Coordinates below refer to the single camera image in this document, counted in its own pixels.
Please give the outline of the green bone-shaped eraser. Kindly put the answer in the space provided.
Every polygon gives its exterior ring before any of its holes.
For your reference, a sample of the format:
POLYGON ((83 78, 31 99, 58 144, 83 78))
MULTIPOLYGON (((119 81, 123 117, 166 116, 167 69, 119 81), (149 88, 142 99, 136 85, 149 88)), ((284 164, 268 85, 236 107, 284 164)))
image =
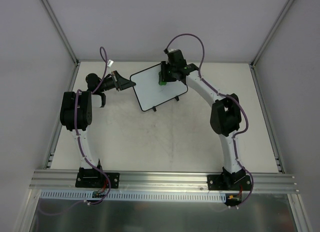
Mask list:
POLYGON ((159 72, 159 80, 158 80, 158 84, 160 86, 164 86, 167 84, 167 82, 164 79, 164 73, 162 71, 159 72))

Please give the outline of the black-framed whiteboard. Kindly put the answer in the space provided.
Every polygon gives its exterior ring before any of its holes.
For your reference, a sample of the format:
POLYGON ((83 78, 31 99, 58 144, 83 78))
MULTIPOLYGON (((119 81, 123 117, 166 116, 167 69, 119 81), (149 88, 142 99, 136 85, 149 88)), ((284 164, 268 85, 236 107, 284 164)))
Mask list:
POLYGON ((143 112, 173 100, 176 96, 180 97, 188 91, 188 87, 180 81, 159 85, 160 71, 161 65, 156 64, 132 74, 129 78, 136 83, 133 90, 143 112))

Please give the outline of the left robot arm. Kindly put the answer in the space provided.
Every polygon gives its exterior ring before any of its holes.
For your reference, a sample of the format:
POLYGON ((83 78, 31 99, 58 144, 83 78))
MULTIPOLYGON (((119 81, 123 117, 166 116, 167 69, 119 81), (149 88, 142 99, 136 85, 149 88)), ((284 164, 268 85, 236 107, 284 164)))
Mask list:
POLYGON ((87 175, 87 181, 93 187, 104 183, 105 176, 98 154, 89 140, 89 127, 93 121, 93 108, 104 108, 106 91, 116 89, 123 91, 136 85, 135 82, 122 77, 118 71, 98 77, 95 73, 86 76, 87 90, 65 92, 60 109, 60 123, 71 132, 80 156, 80 171, 92 170, 87 175))

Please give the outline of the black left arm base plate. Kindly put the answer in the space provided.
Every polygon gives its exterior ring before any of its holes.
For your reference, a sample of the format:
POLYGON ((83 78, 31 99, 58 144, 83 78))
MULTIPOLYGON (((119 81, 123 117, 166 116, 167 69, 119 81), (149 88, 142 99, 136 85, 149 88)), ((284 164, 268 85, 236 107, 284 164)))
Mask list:
MULTIPOLYGON (((120 173, 107 172, 106 175, 110 180, 110 188, 118 189, 120 182, 120 173)), ((106 186, 106 188, 108 189, 109 182, 102 173, 94 168, 79 168, 75 181, 76 188, 100 189, 104 186, 106 186)))

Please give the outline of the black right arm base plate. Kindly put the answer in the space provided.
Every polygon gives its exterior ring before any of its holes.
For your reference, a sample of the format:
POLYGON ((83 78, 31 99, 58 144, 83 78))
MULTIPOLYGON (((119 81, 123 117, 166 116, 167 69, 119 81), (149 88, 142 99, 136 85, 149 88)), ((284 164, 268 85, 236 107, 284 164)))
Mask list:
POLYGON ((227 181, 222 174, 209 174, 206 177, 209 191, 250 191, 252 180, 246 175, 236 181, 227 181))

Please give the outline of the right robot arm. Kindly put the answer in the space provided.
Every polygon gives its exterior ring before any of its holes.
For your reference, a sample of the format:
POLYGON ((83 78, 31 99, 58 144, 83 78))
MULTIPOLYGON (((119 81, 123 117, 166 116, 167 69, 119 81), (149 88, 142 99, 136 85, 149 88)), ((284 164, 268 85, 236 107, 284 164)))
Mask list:
POLYGON ((161 62, 159 84, 180 81, 187 87, 196 91, 210 106, 210 126, 219 136, 222 153, 224 185, 235 190, 242 183, 246 172, 237 162, 235 146, 237 143, 233 136, 240 128, 242 121, 241 112, 237 105, 239 98, 234 93, 227 96, 219 95, 212 86, 199 76, 199 67, 195 64, 187 64, 182 51, 174 49, 164 50, 167 61, 161 62))

